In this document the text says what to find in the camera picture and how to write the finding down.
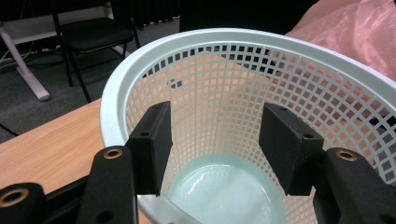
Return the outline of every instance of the basket bottom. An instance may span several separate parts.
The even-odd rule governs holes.
[[[180,170],[168,197],[202,223],[282,223],[281,192],[260,168],[231,155],[209,155]]]

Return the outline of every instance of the white table leg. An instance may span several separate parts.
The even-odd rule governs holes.
[[[8,33],[5,31],[4,27],[0,24],[0,35],[3,38],[4,42],[6,43],[9,52],[12,54],[15,62],[18,65],[17,71],[21,74],[22,78],[25,82],[29,85],[30,89],[35,93],[35,96],[38,98],[39,101],[46,101],[50,98],[50,94],[47,90],[41,85],[41,83],[37,80],[37,78],[32,74],[29,68],[23,61],[20,53],[18,52],[17,48],[13,44],[11,38],[9,37]]]

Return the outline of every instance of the light wood tabletop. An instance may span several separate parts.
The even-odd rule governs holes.
[[[104,147],[99,107],[94,101],[1,144],[0,189],[35,182],[50,193],[88,175]],[[150,223],[140,211],[139,222]]]

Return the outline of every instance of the white desk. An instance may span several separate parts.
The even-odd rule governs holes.
[[[111,16],[111,11],[108,7],[94,7],[65,12],[60,15],[60,20],[61,22],[72,22],[94,18],[99,15]],[[19,21],[0,22],[0,35],[18,65],[17,71],[35,93],[37,99],[40,101],[48,100],[50,94],[26,66],[15,46],[37,39],[56,36],[52,16],[48,15]]]

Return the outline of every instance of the black cable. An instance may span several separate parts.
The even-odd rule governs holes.
[[[6,130],[6,132],[14,135],[14,136],[19,136],[19,134],[12,132],[8,127],[4,126],[2,123],[0,123],[0,127],[4,130]]]

